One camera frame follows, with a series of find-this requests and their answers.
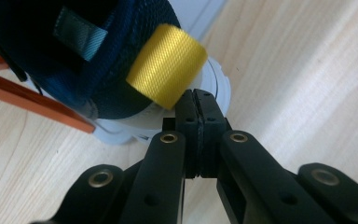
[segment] yellow strap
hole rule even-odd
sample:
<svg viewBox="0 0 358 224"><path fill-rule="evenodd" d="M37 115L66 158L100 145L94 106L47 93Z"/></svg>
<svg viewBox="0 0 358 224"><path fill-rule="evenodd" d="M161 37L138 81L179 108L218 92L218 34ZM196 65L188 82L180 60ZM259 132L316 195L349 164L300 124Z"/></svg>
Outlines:
<svg viewBox="0 0 358 224"><path fill-rule="evenodd" d="M143 46L126 80L156 104L172 109L207 57L193 37L162 24Z"/></svg>

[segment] light wood surface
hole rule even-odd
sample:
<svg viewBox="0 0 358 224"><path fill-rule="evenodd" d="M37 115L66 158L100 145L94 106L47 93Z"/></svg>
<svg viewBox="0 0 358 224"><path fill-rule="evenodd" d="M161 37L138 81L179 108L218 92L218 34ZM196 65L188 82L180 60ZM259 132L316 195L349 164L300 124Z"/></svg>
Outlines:
<svg viewBox="0 0 358 224"><path fill-rule="evenodd" d="M231 80L234 129L292 172L317 161L358 181L358 1L231 0L203 44ZM0 102L0 223L50 218L83 171L145 151ZM186 181L184 223L228 223L214 180Z"/></svg>

